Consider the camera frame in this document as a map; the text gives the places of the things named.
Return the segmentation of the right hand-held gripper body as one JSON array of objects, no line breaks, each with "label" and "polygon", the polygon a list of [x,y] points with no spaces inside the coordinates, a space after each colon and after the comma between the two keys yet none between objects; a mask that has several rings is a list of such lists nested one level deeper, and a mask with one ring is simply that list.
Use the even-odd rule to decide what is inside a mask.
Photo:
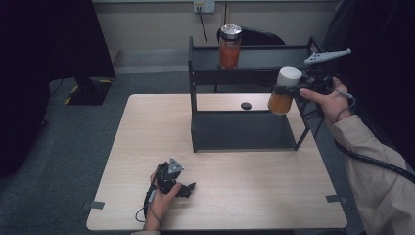
[{"label": "right hand-held gripper body", "polygon": [[309,90],[330,94],[333,91],[333,74],[326,68],[326,63],[338,59],[340,57],[349,55],[351,50],[347,48],[342,51],[333,52],[313,52],[307,59],[304,60],[307,72],[310,79],[300,82],[300,88],[307,88]]}]

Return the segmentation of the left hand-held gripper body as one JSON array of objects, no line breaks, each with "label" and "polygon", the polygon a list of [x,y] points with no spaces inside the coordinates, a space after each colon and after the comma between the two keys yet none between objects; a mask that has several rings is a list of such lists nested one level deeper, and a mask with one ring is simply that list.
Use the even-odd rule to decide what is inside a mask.
[{"label": "left hand-held gripper body", "polygon": [[183,170],[184,167],[176,159],[170,158],[169,162],[158,165],[153,182],[163,194],[167,194]]}]

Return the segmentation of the white-lidded orange jar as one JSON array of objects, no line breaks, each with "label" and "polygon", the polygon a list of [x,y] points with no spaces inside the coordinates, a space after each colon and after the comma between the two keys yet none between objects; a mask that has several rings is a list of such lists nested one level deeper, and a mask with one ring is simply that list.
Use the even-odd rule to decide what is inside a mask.
[{"label": "white-lidded orange jar", "polygon": [[297,86],[301,77],[302,72],[295,67],[284,66],[280,68],[277,82],[268,100],[268,109],[272,113],[284,115],[290,110],[293,98],[286,89]]}]

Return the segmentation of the black metal shelf rack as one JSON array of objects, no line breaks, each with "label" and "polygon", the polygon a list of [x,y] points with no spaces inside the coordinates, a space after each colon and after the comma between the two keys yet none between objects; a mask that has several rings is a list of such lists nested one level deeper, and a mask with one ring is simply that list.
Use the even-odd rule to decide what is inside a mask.
[{"label": "black metal shelf rack", "polygon": [[297,150],[306,137],[309,126],[295,137],[286,115],[270,110],[243,110],[240,103],[235,111],[202,111],[197,105],[197,88],[205,85],[275,85],[277,73],[284,66],[304,72],[303,63],[313,52],[322,49],[313,38],[301,46],[244,46],[240,64],[234,69],[218,65],[219,49],[196,47],[189,43],[188,67],[191,96],[191,135],[193,150]]}]

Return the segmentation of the silver-lidded glass jar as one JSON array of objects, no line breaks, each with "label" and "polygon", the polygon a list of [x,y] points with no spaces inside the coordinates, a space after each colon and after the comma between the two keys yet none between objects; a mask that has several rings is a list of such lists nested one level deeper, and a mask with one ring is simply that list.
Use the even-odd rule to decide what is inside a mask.
[{"label": "silver-lidded glass jar", "polygon": [[219,65],[224,69],[238,66],[242,28],[235,24],[225,24],[219,31]]}]

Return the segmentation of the person's left hand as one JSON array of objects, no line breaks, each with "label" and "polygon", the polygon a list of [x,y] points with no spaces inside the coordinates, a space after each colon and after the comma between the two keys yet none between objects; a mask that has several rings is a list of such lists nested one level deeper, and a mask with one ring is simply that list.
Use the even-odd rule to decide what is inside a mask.
[{"label": "person's left hand", "polygon": [[153,201],[149,205],[146,222],[143,226],[144,231],[159,231],[161,229],[163,218],[180,189],[181,184],[176,183],[168,194],[163,194],[160,190],[156,191]]}]

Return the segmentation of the person's right hand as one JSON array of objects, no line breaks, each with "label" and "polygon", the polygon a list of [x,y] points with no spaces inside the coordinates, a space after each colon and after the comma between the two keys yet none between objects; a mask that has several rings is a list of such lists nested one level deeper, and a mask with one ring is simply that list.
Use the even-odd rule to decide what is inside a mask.
[{"label": "person's right hand", "polygon": [[333,79],[334,91],[328,95],[302,88],[300,95],[321,106],[324,114],[324,122],[327,126],[332,126],[338,121],[351,116],[349,110],[347,88],[337,78]]}]

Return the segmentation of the black tripod legs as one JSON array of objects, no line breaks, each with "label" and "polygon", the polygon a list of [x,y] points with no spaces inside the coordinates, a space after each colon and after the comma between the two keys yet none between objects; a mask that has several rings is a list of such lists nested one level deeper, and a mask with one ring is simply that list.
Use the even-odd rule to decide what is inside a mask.
[{"label": "black tripod legs", "polygon": [[313,137],[316,138],[324,121],[323,113],[318,109],[307,111],[305,113],[305,120],[310,127]]}]

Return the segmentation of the black chair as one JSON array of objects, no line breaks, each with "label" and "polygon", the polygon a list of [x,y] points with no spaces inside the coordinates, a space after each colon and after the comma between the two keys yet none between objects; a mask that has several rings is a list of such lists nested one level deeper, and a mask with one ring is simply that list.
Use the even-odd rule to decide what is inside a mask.
[{"label": "black chair", "polygon": [[[244,27],[242,28],[242,41],[241,41],[241,47],[242,46],[282,46],[285,45],[285,42],[276,34],[259,30],[255,28],[250,27]],[[216,38],[219,45],[219,31],[216,33]]]}]

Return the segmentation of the dark curtain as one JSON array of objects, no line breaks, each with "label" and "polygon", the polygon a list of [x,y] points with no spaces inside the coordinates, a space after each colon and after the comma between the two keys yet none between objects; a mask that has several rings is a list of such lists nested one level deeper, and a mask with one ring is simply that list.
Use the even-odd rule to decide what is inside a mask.
[{"label": "dark curtain", "polygon": [[323,48],[358,108],[415,169],[415,0],[342,0]]},{"label": "dark curtain", "polygon": [[114,76],[92,0],[0,0],[0,179],[25,161],[51,81]]}]

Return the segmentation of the black stand base yellow tape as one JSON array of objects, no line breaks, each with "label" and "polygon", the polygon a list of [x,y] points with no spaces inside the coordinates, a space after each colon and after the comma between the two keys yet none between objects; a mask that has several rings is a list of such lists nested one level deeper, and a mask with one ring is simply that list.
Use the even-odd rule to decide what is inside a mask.
[{"label": "black stand base yellow tape", "polygon": [[64,101],[69,106],[101,106],[112,86],[109,79],[91,80],[86,87],[75,85]]}]

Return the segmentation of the white wall socket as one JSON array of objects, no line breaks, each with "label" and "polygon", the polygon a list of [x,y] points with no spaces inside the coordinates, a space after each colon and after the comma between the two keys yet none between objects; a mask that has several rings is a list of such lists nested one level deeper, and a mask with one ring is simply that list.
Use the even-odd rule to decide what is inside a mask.
[{"label": "white wall socket", "polygon": [[213,14],[215,12],[214,0],[194,0],[193,7],[195,13]]}]

